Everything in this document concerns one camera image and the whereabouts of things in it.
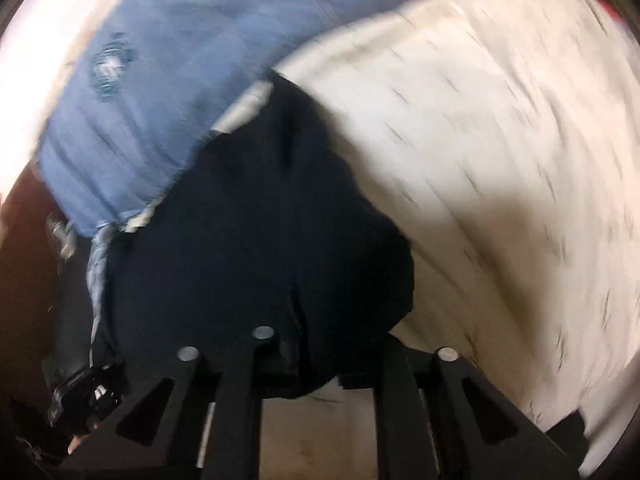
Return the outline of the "cream leaf-print bedsheet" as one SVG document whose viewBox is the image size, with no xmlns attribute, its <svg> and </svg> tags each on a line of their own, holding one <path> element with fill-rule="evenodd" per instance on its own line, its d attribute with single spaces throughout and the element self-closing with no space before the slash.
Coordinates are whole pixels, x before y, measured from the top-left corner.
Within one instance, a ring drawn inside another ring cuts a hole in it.
<svg viewBox="0 0 640 480">
<path fill-rule="evenodd" d="M 639 48 L 599 0 L 409 0 L 277 65 L 412 245 L 421 350 L 456 348 L 590 476 L 639 400 Z"/>
</svg>

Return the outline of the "blue plaid pillow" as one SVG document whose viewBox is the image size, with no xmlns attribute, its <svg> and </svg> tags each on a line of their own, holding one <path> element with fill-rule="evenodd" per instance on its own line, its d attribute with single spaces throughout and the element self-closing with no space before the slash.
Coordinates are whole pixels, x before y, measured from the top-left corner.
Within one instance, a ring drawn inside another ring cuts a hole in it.
<svg viewBox="0 0 640 480">
<path fill-rule="evenodd" d="M 136 216 L 271 66 L 405 0 L 122 0 L 44 125 L 38 166 L 79 234 Z"/>
</svg>

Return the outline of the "light grey-blue cloth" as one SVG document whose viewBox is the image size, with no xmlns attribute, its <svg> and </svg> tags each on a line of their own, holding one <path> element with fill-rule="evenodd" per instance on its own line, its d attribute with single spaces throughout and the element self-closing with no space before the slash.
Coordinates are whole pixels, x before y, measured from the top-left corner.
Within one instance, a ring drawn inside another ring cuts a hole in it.
<svg viewBox="0 0 640 480">
<path fill-rule="evenodd" d="M 102 320 L 104 292 L 106 286 L 106 267 L 108 251 L 119 234 L 137 232 L 149 224 L 155 209 L 160 206 L 165 196 L 160 195 L 148 206 L 120 223 L 102 223 L 91 241 L 91 250 L 87 264 L 86 283 L 91 300 L 92 322 L 90 344 L 88 350 L 89 365 L 93 366 L 93 346 Z"/>
</svg>

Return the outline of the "dark navy garment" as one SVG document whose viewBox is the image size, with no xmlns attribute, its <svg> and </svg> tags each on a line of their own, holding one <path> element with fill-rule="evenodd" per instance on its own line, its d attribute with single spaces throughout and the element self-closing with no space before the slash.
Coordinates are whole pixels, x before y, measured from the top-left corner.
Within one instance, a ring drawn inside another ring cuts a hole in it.
<svg viewBox="0 0 640 480">
<path fill-rule="evenodd" d="M 112 241 L 92 356 L 130 384 L 184 346 L 224 367 L 268 326 L 268 394 L 304 396 L 411 311 L 408 240 L 360 192 L 317 103 L 269 81 L 259 113 L 206 143 L 150 223 Z"/>
</svg>

